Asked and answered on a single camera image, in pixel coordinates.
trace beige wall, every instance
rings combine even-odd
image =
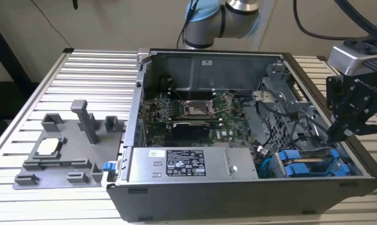
[[[71,0],[35,2],[72,47],[136,50],[175,47],[189,0],[79,0],[78,11]],[[377,0],[352,3],[374,22]],[[309,30],[326,35],[362,34],[333,0],[299,0],[298,5]],[[30,0],[0,0],[0,31],[27,73],[40,81],[67,45]],[[333,43],[302,34],[294,23],[291,0],[275,0],[261,50],[328,55]],[[251,45],[251,38],[215,40],[219,50],[250,50]]]
[[[376,23],[377,0],[350,0],[349,2],[364,17]],[[303,27],[317,34],[346,37],[366,35],[333,0],[298,0],[298,16]],[[294,21],[293,1],[275,1],[261,51],[329,56],[332,45],[337,42],[340,41],[321,40],[303,34]]]
[[[35,0],[74,48],[138,50],[175,48],[189,0]],[[0,0],[0,31],[27,73],[42,80],[62,50],[63,39],[30,0]],[[215,41],[215,48],[249,50],[250,39]]]

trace motherboard chip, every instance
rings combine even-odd
[[[205,101],[187,101],[185,106],[187,116],[207,115],[209,109]]]
[[[174,140],[198,140],[209,136],[209,123],[174,123],[171,128],[171,136]]]

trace motherboard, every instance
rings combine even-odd
[[[235,95],[215,91],[209,100],[185,100],[169,92],[146,100],[147,146],[251,147],[255,138]]]

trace power supply label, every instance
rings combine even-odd
[[[167,176],[206,176],[203,150],[167,150],[166,157]]]

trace gripper logo text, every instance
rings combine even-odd
[[[372,89],[377,93],[377,87],[372,86],[369,83],[365,83],[362,80],[356,79],[356,82],[361,83],[364,86],[366,86],[369,89]]]

